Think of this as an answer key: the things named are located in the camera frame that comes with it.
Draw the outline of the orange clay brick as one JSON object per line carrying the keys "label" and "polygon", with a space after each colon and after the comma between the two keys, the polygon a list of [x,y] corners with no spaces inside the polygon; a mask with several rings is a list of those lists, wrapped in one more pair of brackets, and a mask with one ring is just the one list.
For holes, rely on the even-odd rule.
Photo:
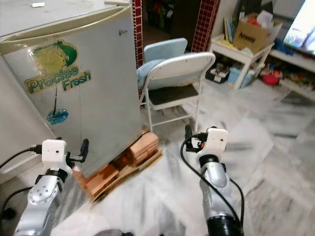
{"label": "orange clay brick", "polygon": [[144,133],[140,139],[129,146],[127,153],[133,166],[139,166],[158,152],[159,137],[153,133]]}
{"label": "orange clay brick", "polygon": [[96,198],[105,187],[117,179],[118,175],[119,170],[116,167],[107,164],[86,180],[86,193],[90,198]]}

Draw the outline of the small blue round sticker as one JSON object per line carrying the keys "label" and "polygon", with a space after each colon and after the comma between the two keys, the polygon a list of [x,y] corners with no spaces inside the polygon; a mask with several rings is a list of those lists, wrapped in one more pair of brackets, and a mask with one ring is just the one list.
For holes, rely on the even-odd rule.
{"label": "small blue round sticker", "polygon": [[60,124],[63,123],[68,116],[69,112],[65,109],[53,110],[47,115],[46,120],[49,124]]}

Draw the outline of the small orange red object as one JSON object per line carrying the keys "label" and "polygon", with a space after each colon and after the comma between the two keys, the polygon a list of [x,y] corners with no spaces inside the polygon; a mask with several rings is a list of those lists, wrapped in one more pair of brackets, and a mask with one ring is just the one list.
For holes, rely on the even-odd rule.
{"label": "small orange red object", "polygon": [[129,166],[132,161],[129,160],[128,155],[122,155],[117,159],[117,164],[119,169],[124,169],[125,167]]}

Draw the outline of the wooden base board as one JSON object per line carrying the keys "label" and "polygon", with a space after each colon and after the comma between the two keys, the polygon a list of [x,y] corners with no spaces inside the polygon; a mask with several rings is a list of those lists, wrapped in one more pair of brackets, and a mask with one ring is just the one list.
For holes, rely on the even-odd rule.
{"label": "wooden base board", "polygon": [[139,166],[133,166],[130,164],[129,166],[125,167],[124,169],[119,169],[119,174],[117,176],[117,179],[111,182],[107,187],[104,188],[104,190],[97,195],[96,198],[90,198],[90,202],[99,202],[101,199],[109,195],[113,189],[118,187],[120,184],[123,184],[126,182],[126,180],[130,179],[137,173],[140,173],[143,170],[146,170],[148,167],[153,165],[155,162],[160,160],[160,158],[163,156],[163,153],[161,150],[158,149],[157,153],[150,157],[148,160],[140,164]]}

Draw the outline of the white folding chair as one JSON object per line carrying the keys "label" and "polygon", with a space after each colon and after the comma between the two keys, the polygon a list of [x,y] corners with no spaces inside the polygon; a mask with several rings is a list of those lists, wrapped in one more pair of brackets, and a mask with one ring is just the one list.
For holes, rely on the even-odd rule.
{"label": "white folding chair", "polygon": [[[202,80],[215,60],[215,55],[210,52],[189,53],[160,61],[148,71],[142,92],[151,132],[157,125],[185,118],[194,119],[192,128],[194,131],[198,130]],[[183,115],[159,123],[152,120],[153,111],[182,106],[193,101],[196,102],[195,115]]]}

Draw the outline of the light blue box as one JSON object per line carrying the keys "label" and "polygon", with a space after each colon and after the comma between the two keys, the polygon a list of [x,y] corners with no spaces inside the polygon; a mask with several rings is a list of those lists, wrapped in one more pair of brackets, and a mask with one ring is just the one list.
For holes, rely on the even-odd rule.
{"label": "light blue box", "polygon": [[[229,87],[233,87],[234,83],[236,83],[239,75],[241,74],[241,68],[240,67],[231,67],[229,70],[229,74],[228,74],[228,79],[227,79],[227,84]],[[244,77],[243,82],[241,83],[240,88],[245,88],[246,86],[248,86],[253,77],[255,75],[255,71],[254,70],[248,70],[246,76]]]}

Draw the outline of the light blue padded chair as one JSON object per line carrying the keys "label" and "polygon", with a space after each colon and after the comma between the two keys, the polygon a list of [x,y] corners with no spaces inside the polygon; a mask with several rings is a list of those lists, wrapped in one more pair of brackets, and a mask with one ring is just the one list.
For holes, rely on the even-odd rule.
{"label": "light blue padded chair", "polygon": [[153,67],[164,60],[182,56],[187,44],[186,38],[176,38],[145,46],[143,49],[144,64],[136,70],[139,90],[143,90],[146,77]]}

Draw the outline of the green Precise Fresh sticker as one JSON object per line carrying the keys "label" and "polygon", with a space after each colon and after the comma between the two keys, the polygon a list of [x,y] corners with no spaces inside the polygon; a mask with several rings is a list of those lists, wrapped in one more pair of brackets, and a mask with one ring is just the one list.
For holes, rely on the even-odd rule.
{"label": "green Precise Fresh sticker", "polygon": [[92,72],[76,64],[76,47],[67,41],[54,41],[31,51],[38,76],[24,81],[29,94],[60,87],[63,92],[78,88],[92,80]]}

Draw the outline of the white side table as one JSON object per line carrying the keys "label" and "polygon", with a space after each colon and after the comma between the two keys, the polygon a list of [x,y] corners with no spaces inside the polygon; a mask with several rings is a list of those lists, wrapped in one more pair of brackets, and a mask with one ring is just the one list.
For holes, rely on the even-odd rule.
{"label": "white side table", "polygon": [[248,53],[243,50],[236,49],[229,43],[224,43],[223,34],[219,34],[219,36],[211,38],[209,51],[214,54],[221,54],[227,58],[243,64],[238,78],[230,86],[233,90],[238,90],[243,85],[246,74],[250,69],[254,70],[254,76],[252,77],[252,80],[255,80],[259,76],[261,69],[265,65],[265,60],[270,54],[274,44],[274,42],[270,43],[270,45],[261,49],[257,53]]}

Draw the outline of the red bowl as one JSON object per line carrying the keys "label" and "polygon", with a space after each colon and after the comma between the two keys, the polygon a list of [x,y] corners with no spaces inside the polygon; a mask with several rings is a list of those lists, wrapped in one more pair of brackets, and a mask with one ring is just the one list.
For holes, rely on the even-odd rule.
{"label": "red bowl", "polygon": [[281,79],[282,79],[282,72],[279,72],[279,71],[268,72],[267,74],[263,74],[263,76],[261,76],[261,80],[266,85],[270,85],[270,86],[279,85]]}

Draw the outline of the upright books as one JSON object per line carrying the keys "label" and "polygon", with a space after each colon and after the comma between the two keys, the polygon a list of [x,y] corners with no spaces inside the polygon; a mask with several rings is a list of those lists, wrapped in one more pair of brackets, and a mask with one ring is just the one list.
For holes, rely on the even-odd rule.
{"label": "upright books", "polygon": [[238,27],[238,18],[237,17],[225,17],[223,19],[223,30],[224,38],[229,43],[233,43],[235,38],[236,29]]}

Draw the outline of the brown Amway cardboard box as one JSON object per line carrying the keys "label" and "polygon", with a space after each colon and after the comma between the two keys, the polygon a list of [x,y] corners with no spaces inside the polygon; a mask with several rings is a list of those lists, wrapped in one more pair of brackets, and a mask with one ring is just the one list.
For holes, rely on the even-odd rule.
{"label": "brown Amway cardboard box", "polygon": [[257,13],[251,13],[239,22],[232,42],[236,49],[250,49],[252,53],[256,54],[274,43],[283,23],[279,20],[272,20],[271,25],[264,28],[258,23],[254,23],[257,16]]}

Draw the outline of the white low shelf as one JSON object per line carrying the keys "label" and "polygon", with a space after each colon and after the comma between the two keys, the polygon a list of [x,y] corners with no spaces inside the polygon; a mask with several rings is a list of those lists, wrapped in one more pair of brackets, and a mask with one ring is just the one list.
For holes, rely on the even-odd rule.
{"label": "white low shelf", "polygon": [[[298,53],[288,55],[275,49],[272,49],[269,55],[279,60],[290,63],[294,66],[297,66],[302,70],[309,71],[315,74],[315,60],[313,59],[307,59],[305,56],[302,56]],[[280,85],[315,102],[315,90],[307,91],[305,88],[301,88],[296,83],[289,80],[281,80]]]}

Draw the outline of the white crumpled bag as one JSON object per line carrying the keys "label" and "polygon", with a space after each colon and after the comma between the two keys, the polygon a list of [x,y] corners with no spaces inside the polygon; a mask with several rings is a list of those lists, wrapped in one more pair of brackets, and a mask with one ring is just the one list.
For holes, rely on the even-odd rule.
{"label": "white crumpled bag", "polygon": [[264,29],[269,29],[274,25],[274,15],[265,10],[261,11],[256,16],[256,24]]}

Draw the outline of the bright flat screen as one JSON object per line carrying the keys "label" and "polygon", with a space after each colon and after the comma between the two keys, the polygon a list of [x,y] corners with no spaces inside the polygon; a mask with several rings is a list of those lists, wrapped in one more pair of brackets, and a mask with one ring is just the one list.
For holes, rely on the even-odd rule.
{"label": "bright flat screen", "polygon": [[304,0],[283,43],[315,57],[315,0]]}

